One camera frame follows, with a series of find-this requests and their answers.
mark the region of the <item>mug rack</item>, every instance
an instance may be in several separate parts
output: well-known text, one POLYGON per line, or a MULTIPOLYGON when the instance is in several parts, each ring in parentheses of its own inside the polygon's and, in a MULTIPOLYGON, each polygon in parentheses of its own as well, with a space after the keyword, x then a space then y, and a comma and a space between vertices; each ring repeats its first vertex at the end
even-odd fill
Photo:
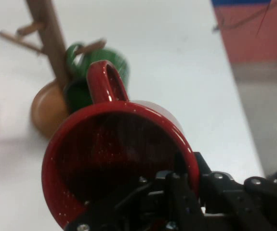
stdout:
MULTIPOLYGON (((66 66, 66 46, 58 24, 52 0, 26 0, 33 22, 17 29, 13 35, 1 31, 0 37, 12 43, 46 55, 53 69, 55 80, 44 86, 35 96, 31 106, 31 119, 34 126, 50 138, 59 125, 68 117, 68 109, 63 97, 64 87, 73 79, 66 66), (25 37, 38 32, 42 47, 25 41, 25 37)), ((75 51, 75 55, 85 54, 106 45, 101 38, 75 51)))

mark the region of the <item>mug rim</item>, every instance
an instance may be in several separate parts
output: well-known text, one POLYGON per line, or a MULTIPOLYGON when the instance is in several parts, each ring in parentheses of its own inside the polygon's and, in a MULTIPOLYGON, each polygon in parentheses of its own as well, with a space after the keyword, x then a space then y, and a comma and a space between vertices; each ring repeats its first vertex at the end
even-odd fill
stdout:
MULTIPOLYGON (((157 126, 162 128, 181 151, 187 165, 189 184, 198 195, 199 169, 196 158, 182 132, 168 118, 151 108, 129 101, 97 103, 76 111, 59 127, 52 137, 43 158, 41 179, 44 198, 51 214, 62 228, 64 228, 68 223, 68 221, 63 219, 63 217, 58 216, 60 210, 62 209, 62 205, 61 203, 52 202, 52 200, 56 200, 56 193, 62 194, 62 192, 67 191, 65 183, 61 180, 58 175, 57 168, 53 163, 54 158, 58 153, 57 148, 62 143, 66 135, 79 123, 82 123, 84 120, 94 116, 115 112, 129 113, 140 116, 144 119, 152 121, 157 126), (47 172, 50 172, 51 174, 49 177, 46 175, 47 172), (55 182, 57 181, 59 183, 60 188, 55 189, 52 186, 52 179, 55 179, 55 182)), ((71 203, 76 208, 75 211, 77 214, 72 214, 72 218, 76 218, 80 213, 85 211, 86 207, 75 197, 66 199, 68 200, 68 203, 66 204, 71 203)))

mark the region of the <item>white table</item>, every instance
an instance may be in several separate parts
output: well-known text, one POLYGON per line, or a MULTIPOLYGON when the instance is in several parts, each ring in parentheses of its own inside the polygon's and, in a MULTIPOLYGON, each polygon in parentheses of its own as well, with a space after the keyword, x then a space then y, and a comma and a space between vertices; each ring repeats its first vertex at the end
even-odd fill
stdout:
MULTIPOLYGON (((263 175, 209 1, 58 0, 67 45, 108 39, 131 64, 129 94, 167 108, 193 150, 237 181, 263 175)), ((30 22, 21 0, 0 0, 0 29, 30 22)), ((0 230, 59 230, 43 198, 48 141, 32 127, 33 97, 53 73, 45 57, 0 40, 0 230)))

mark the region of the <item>red speckled mug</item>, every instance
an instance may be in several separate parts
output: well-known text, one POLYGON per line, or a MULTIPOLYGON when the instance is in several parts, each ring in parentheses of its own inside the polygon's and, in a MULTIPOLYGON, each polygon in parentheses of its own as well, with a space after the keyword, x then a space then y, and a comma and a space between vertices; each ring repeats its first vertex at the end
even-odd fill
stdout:
POLYGON ((51 139, 42 166, 46 203, 64 228, 87 202, 133 177, 154 178, 182 154, 189 184, 198 193, 194 154, 176 119, 150 102, 130 102, 114 66, 93 63, 87 81, 94 105, 72 114, 51 139))

